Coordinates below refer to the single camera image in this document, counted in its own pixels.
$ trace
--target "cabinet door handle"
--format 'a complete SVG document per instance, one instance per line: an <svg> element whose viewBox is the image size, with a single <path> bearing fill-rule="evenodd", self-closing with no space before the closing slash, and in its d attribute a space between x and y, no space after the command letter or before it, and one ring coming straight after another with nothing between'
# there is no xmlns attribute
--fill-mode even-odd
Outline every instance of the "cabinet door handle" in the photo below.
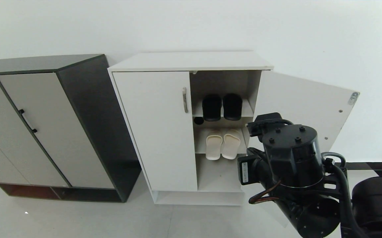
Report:
<svg viewBox="0 0 382 238"><path fill-rule="evenodd" d="M188 104L187 104L187 88L182 88L182 100L184 101L184 111L188 113Z"/></svg>
<svg viewBox="0 0 382 238"><path fill-rule="evenodd" d="M19 110L19 113L20 115L22 116L22 118L25 120L26 124L28 125L29 129L33 132L33 133L36 133L37 132L37 129L33 129L31 127L31 123L29 123L29 121L26 119L26 117L23 115L25 113L25 110L21 109Z"/></svg>

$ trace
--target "black cabinet side panel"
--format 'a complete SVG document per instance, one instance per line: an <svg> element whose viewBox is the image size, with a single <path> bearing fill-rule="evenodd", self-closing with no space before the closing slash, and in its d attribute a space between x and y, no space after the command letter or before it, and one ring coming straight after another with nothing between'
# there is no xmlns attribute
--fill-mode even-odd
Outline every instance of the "black cabinet side panel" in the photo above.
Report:
<svg viewBox="0 0 382 238"><path fill-rule="evenodd" d="M107 72L105 55L57 72L66 95L123 202L141 167Z"/></svg>

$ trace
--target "floor tile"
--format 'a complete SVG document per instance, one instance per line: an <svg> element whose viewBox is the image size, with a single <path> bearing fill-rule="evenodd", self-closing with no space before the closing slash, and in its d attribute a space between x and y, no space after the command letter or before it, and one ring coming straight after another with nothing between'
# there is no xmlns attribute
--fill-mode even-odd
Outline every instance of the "floor tile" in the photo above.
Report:
<svg viewBox="0 0 382 238"><path fill-rule="evenodd" d="M375 177L349 171L349 187ZM243 186L246 199L259 184ZM0 238L287 237L297 231L273 202L241 207L154 205L140 175L127 203L69 202L7 196L0 189ZM331 238L340 238L339 229Z"/></svg>

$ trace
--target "white slipper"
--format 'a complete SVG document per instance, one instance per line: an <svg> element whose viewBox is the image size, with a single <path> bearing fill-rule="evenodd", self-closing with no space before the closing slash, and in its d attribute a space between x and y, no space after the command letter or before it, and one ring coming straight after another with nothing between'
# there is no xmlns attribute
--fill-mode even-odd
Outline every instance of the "white slipper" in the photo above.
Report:
<svg viewBox="0 0 382 238"><path fill-rule="evenodd" d="M223 142L220 131L210 131L206 138L206 158L211 161L220 158L220 148Z"/></svg>
<svg viewBox="0 0 382 238"><path fill-rule="evenodd" d="M241 144L240 133L237 130L230 129L226 131L224 141L222 156L229 160L235 159Z"/></svg>

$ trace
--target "black door handle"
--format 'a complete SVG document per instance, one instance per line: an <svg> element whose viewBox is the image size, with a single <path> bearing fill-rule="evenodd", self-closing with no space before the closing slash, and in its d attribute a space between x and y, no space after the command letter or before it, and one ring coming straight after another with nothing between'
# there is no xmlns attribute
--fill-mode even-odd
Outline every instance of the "black door handle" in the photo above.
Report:
<svg viewBox="0 0 382 238"><path fill-rule="evenodd" d="M29 121L25 118L25 116L23 115L25 113L25 110L21 109L19 110L19 113L20 115L22 116L23 120L26 122L26 124L28 125L29 129L33 132L33 133L36 133L37 132L37 129L34 129L31 127L31 124L29 123Z"/></svg>

